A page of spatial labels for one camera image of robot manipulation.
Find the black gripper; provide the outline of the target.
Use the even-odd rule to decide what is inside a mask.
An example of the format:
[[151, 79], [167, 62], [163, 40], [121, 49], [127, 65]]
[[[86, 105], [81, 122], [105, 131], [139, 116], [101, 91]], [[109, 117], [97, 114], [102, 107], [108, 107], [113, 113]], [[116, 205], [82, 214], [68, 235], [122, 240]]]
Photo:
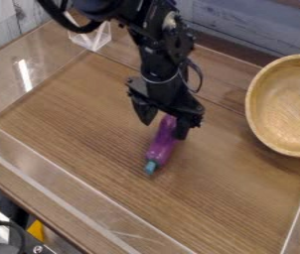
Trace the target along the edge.
[[201, 126], [206, 106], [184, 81], [175, 78], [169, 82], [149, 82], [144, 77], [133, 76], [127, 85], [141, 122], [149, 126], [159, 112], [164, 111], [177, 118], [176, 139], [185, 140], [191, 129]]

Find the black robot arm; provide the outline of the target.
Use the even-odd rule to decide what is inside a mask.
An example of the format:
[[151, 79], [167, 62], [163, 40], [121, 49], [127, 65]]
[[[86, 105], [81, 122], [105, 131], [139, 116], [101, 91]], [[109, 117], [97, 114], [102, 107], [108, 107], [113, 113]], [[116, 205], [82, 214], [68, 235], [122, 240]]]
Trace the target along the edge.
[[201, 125], [206, 107], [189, 86], [189, 59], [196, 37], [175, 0], [74, 0], [76, 9], [93, 22], [114, 20], [128, 28], [137, 45], [141, 68], [128, 81], [129, 96], [141, 121], [151, 124], [159, 112], [177, 119], [173, 136], [184, 140]]

